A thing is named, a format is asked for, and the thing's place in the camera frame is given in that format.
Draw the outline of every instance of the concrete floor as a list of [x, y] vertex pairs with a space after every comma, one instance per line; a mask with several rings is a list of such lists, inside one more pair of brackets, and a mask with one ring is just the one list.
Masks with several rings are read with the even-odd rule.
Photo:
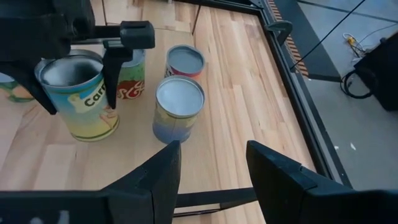
[[[321, 39], [346, 15], [344, 10], [351, 10], [359, 2], [308, 0], [300, 1], [299, 5]], [[398, 21], [398, 2], [367, 0], [356, 12], [323, 43], [340, 75], [353, 69], [353, 53], [342, 34], [348, 32], [361, 40], [377, 29], [394, 24], [392, 21]], [[374, 47], [380, 38], [397, 30], [398, 26], [393, 26], [376, 32], [362, 45]], [[398, 189], [398, 112], [385, 111], [373, 96], [365, 100], [349, 98], [338, 83], [306, 79], [305, 84], [353, 187]], [[354, 80], [352, 88], [356, 93], [367, 90], [359, 78]]]

